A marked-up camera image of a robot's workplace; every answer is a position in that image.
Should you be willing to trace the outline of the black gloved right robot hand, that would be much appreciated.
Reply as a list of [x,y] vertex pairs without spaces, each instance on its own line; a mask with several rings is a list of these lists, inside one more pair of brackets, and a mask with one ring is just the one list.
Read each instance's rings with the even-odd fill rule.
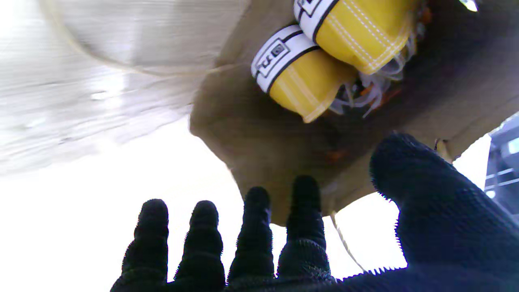
[[320,189],[299,176],[292,189],[287,242],[274,269],[270,198],[253,187],[229,274],[215,204],[200,201],[189,222],[183,257],[167,281],[168,211],[163,200],[142,205],[112,292],[517,292],[518,224],[435,151],[393,133],[374,151],[371,181],[400,213],[395,234],[406,268],[344,279],[326,254]]

